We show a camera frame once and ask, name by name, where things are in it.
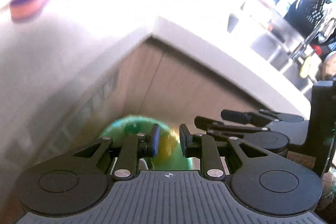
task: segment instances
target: faucet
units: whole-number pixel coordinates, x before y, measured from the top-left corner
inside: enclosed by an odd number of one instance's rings
[[[302,41],[289,55],[288,63],[283,66],[280,73],[284,73],[305,51],[310,42],[317,38],[319,43],[324,43],[336,28],[336,2],[323,5],[323,17],[315,26],[314,30]]]

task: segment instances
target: ribbed gray plate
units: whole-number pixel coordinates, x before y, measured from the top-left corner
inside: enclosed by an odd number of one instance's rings
[[[27,213],[18,224],[314,224],[314,213],[269,217],[238,203],[225,184],[203,179],[197,171],[141,171],[117,182],[94,208],[75,216],[49,218]]]

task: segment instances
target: cabinet door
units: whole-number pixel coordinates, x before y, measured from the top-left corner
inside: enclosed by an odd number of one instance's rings
[[[224,108],[255,111],[261,107],[249,95],[202,65],[182,54],[165,52],[139,114],[157,118],[175,129],[186,123],[195,133],[199,131],[194,126],[197,115],[221,120]]]
[[[74,138],[71,148],[75,148],[92,141],[113,121],[122,117],[127,98],[127,86],[134,67],[134,60],[138,49],[128,55],[118,67],[113,68],[103,85],[94,89],[90,103],[93,113],[86,120],[85,125]]]
[[[132,72],[128,80],[123,115],[138,115],[146,93],[161,61],[163,49],[148,43],[149,38],[137,49]]]

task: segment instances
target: white countertop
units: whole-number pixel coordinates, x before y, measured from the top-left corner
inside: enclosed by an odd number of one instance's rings
[[[13,140],[38,146],[104,72],[153,35],[231,81],[270,109],[310,115],[309,101],[275,68],[226,32],[215,0],[51,0],[14,24],[0,13],[0,162]],[[38,124],[32,119],[50,97]]]

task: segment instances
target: kitchen sink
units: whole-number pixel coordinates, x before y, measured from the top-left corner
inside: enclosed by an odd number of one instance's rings
[[[240,15],[238,18],[238,23],[231,34],[239,37],[239,41],[242,41],[242,46],[248,46],[259,54],[310,100],[311,87],[317,81],[316,74],[318,73],[321,59],[317,54],[313,54],[310,73],[308,77],[303,79],[299,73],[304,59],[300,57],[293,62],[289,58],[293,50],[303,41],[303,37],[288,22],[277,15],[272,19],[276,35],[265,30],[250,17]],[[304,54],[308,56],[312,51],[313,49],[308,46]]]

